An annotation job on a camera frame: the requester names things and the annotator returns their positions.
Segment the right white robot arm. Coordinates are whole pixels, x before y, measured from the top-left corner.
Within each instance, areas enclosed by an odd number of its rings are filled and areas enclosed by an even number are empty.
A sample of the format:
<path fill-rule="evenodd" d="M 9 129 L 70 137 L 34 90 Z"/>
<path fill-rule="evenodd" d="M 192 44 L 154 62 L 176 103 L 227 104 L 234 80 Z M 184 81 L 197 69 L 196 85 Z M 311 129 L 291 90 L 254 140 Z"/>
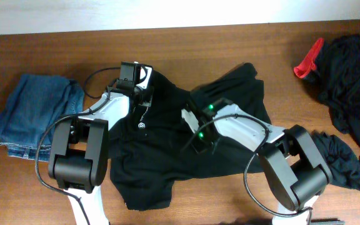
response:
<path fill-rule="evenodd" d="M 258 205 L 272 214 L 273 224 L 312 224 L 313 204 L 333 175 L 306 129 L 273 126 L 224 98 L 204 109 L 189 101 L 181 116 L 201 143 L 213 145 L 230 138 L 259 159 L 279 210 Z"/>

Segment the black t-shirt with logo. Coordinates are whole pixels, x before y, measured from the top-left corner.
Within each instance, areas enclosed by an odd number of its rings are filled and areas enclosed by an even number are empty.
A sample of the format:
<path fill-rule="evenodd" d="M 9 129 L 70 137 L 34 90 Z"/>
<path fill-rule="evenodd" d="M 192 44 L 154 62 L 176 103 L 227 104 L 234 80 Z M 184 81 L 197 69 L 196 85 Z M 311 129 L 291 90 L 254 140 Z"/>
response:
<path fill-rule="evenodd" d="M 178 88 L 154 71 L 150 107 L 138 106 L 110 131 L 110 178 L 126 207 L 146 211 L 170 205 L 175 181 L 261 172 L 259 159 L 242 144 L 222 137 L 214 154 L 197 154 L 193 134 L 181 117 L 192 99 L 200 108 L 220 98 L 269 122 L 263 103 L 264 83 L 251 63 L 245 63 L 195 91 Z"/>

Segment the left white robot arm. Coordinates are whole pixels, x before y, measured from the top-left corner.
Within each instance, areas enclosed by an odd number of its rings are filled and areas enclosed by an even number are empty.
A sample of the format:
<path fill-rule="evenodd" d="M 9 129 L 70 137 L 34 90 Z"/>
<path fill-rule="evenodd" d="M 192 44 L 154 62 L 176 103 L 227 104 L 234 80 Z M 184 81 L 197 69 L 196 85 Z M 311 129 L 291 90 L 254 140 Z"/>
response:
<path fill-rule="evenodd" d="M 108 167 L 109 132 L 137 106 L 150 105 L 153 67 L 122 62 L 120 75 L 89 109 L 64 116 L 54 127 L 48 163 L 49 177 L 66 195 L 77 224 L 109 224 L 101 184 Z"/>

